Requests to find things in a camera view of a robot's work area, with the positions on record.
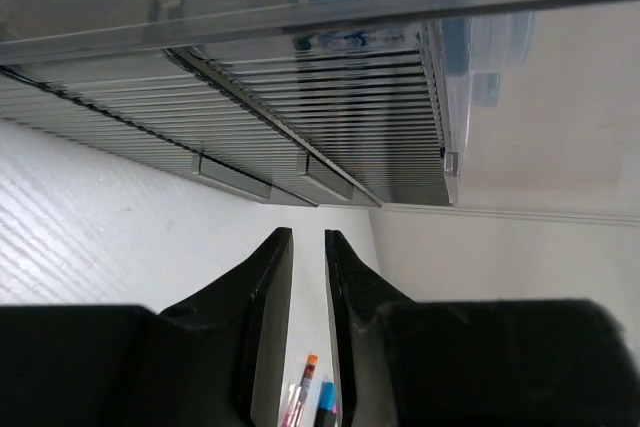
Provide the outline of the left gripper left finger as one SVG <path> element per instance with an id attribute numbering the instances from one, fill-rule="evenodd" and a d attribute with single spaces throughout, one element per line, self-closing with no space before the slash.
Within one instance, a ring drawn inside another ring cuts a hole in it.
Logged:
<path id="1" fill-rule="evenodd" d="M 1 310 L 5 426 L 273 426 L 293 233 L 155 313 L 140 305 Z"/>

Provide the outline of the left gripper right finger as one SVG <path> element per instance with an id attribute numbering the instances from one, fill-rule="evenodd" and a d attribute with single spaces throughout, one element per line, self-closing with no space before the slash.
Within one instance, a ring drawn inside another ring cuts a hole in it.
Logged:
<path id="1" fill-rule="evenodd" d="M 325 234 L 342 426 L 635 426 L 639 366 L 586 299 L 418 302 Z"/>

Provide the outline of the blue capped marker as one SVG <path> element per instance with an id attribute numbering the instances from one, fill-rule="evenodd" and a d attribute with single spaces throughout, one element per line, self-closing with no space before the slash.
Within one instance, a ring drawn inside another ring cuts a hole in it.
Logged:
<path id="1" fill-rule="evenodd" d="M 336 424 L 336 390 L 333 382 L 324 381 L 321 386 L 314 427 L 334 427 Z"/>

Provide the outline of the clear acrylic drawer organizer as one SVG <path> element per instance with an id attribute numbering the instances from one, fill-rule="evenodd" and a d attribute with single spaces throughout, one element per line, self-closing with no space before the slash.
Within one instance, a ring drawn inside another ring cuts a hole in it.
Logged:
<path id="1" fill-rule="evenodd" d="M 639 0 L 1 0 L 1 116 L 261 202 L 639 211 Z"/>

